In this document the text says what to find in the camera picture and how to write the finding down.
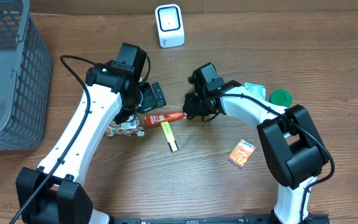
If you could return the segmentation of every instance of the green circle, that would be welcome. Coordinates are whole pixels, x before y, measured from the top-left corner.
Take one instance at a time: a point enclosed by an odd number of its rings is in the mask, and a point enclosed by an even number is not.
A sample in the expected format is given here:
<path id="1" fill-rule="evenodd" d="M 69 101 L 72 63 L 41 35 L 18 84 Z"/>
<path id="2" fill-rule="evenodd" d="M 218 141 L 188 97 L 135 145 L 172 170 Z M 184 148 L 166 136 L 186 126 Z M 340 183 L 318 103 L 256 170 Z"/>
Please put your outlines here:
<path id="1" fill-rule="evenodd" d="M 292 96 L 286 90 L 275 90 L 268 98 L 268 101 L 277 106 L 290 107 L 292 103 Z"/>

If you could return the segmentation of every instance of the gray plastic bin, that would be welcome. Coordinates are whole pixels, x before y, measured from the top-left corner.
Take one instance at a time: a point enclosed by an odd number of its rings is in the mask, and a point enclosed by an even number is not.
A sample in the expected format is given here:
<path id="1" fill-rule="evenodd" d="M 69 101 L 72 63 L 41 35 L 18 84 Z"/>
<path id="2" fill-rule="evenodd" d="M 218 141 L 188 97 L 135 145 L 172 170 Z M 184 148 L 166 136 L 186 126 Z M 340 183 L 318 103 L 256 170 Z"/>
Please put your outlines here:
<path id="1" fill-rule="evenodd" d="M 0 150 L 44 139 L 52 58 L 29 13 L 29 0 L 0 0 Z"/>

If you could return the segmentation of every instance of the brown background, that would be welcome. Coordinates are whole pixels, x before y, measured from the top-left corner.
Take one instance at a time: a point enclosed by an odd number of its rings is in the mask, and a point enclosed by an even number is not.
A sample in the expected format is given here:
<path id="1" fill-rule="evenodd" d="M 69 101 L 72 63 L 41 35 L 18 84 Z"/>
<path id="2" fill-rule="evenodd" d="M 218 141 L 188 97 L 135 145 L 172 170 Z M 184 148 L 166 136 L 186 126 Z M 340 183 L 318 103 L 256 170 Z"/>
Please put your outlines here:
<path id="1" fill-rule="evenodd" d="M 191 89 L 186 78 L 213 62 L 226 81 L 265 85 L 305 106 L 336 161 L 334 177 L 313 189 L 309 210 L 332 223 L 358 223 L 358 11 L 185 14 L 184 46 L 161 49 L 155 18 L 147 16 L 35 17 L 53 55 L 53 83 L 45 141 L 31 151 L 0 152 L 0 223 L 19 208 L 15 179 L 36 168 L 58 141 L 81 96 L 59 62 L 72 54 L 95 62 L 116 58 L 122 42 L 151 58 L 149 82 L 160 82 L 168 105 L 179 110 Z M 82 79 L 89 65 L 70 66 Z M 118 218 L 240 216 L 269 213 L 277 182 L 267 169 L 256 131 L 235 118 L 172 123 L 179 151 L 172 154 L 160 127 L 144 138 L 104 137 L 89 167 L 85 189 L 94 207 Z M 227 160 L 240 139 L 256 146 L 241 170 Z M 323 175 L 329 166 L 325 166 Z"/>
<path id="2" fill-rule="evenodd" d="M 182 13 L 358 10 L 358 0 L 31 0 L 32 12 L 68 15 L 153 14 L 177 3 Z"/>

